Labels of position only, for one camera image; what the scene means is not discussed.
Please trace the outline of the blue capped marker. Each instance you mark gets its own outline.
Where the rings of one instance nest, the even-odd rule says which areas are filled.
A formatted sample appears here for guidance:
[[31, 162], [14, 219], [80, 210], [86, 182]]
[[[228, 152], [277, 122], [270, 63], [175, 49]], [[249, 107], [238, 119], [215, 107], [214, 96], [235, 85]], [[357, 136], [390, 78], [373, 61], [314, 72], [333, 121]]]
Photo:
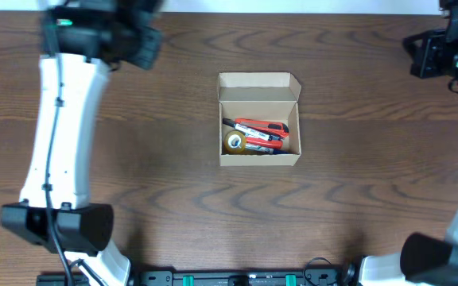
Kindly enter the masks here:
[[252, 145], [252, 144], [246, 144], [245, 149], [257, 151], [260, 153], [266, 153], [270, 155], [287, 154], [287, 152], [282, 151], [280, 149], [273, 149], [270, 147], [264, 147], [264, 146]]

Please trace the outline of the brown cardboard box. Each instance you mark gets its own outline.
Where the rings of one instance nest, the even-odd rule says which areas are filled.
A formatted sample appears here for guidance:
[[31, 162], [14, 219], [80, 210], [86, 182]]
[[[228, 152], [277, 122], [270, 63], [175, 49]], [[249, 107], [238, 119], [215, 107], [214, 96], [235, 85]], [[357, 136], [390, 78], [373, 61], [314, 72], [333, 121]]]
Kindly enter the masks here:
[[227, 140], [237, 141], [236, 128], [219, 123], [219, 162], [222, 166], [293, 166], [301, 156], [298, 99], [301, 85], [288, 72], [224, 72], [217, 81], [219, 118], [283, 124], [281, 154], [245, 150], [234, 153]]

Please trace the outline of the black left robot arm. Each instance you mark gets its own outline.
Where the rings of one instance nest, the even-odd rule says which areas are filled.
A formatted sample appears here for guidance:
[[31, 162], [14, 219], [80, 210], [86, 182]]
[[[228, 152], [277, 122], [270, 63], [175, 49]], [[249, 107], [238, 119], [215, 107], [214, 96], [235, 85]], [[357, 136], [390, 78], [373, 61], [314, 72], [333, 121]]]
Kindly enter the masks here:
[[50, 285], [136, 285], [139, 276], [112, 238], [114, 211], [91, 201], [91, 150], [99, 104], [121, 63], [149, 70], [162, 35], [158, 0], [66, 1], [41, 19], [41, 100], [29, 171], [2, 226], [58, 255]]

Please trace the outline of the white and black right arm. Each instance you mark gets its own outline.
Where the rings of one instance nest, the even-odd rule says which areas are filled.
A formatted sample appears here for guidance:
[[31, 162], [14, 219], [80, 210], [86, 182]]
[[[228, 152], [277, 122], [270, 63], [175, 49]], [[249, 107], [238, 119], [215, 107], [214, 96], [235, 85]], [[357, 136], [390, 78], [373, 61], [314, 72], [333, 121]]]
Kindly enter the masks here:
[[[458, 84], [458, 32], [429, 30], [405, 38], [403, 46], [413, 58], [412, 75], [421, 79], [449, 75], [448, 88]], [[347, 264], [340, 284], [458, 285], [458, 210], [444, 239], [413, 233], [398, 253]]]

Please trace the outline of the orange utility knife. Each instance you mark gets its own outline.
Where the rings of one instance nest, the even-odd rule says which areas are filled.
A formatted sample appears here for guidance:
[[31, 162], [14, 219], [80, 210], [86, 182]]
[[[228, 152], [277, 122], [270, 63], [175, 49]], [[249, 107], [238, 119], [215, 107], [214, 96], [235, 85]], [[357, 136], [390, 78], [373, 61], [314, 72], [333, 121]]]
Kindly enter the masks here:
[[289, 136], [289, 128], [281, 122], [258, 121], [247, 118], [236, 118], [235, 122], [250, 128], [259, 130], [263, 133], [269, 133], [284, 139]]

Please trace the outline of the black and white marker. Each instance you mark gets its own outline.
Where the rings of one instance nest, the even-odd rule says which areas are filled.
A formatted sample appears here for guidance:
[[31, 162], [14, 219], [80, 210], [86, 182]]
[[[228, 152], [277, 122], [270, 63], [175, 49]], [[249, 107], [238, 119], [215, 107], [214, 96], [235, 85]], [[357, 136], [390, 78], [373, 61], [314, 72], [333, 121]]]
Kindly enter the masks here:
[[249, 134], [252, 137], [256, 137], [256, 138], [259, 138], [259, 139], [262, 139], [262, 140], [265, 140], [265, 141], [273, 141], [273, 140], [280, 141], [280, 138], [278, 136], [275, 136], [275, 135], [272, 135], [272, 134], [269, 134], [269, 133], [264, 133], [262, 131], [250, 128], [248, 126], [244, 126], [244, 125], [238, 124], [235, 121], [233, 121], [231, 119], [228, 119], [228, 118], [223, 118], [222, 119], [222, 123], [224, 125], [233, 127], [236, 130], [241, 131], [241, 132], [243, 132], [245, 134]]

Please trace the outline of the clear yellowish tape roll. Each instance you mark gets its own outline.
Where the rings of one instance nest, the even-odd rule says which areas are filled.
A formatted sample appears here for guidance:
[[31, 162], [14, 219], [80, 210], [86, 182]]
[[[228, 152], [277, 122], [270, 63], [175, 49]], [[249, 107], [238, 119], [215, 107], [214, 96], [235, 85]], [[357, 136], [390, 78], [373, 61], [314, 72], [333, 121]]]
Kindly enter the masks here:
[[241, 153], [246, 149], [246, 137], [240, 131], [231, 131], [224, 138], [223, 145], [230, 154]]

